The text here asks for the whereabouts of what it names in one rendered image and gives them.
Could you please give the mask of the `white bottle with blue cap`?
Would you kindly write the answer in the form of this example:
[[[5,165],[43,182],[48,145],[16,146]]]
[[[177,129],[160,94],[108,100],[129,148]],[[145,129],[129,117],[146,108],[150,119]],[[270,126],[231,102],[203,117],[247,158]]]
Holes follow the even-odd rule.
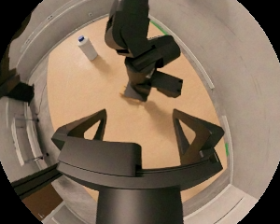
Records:
[[[92,45],[90,39],[82,35],[77,40],[78,47],[82,50],[82,52],[85,54],[88,60],[94,60],[97,57],[98,53]]]

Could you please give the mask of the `beige number cube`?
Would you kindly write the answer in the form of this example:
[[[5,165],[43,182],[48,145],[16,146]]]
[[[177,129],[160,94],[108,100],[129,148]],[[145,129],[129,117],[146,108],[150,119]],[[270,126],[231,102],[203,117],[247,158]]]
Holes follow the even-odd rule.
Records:
[[[125,91],[125,89],[126,89],[126,86],[127,86],[127,85],[125,85],[125,84],[122,84],[122,85],[121,85],[121,88],[120,88],[120,91],[119,91],[120,95],[123,95],[123,93],[124,93],[124,91]],[[124,95],[123,95],[123,96],[124,96]]]

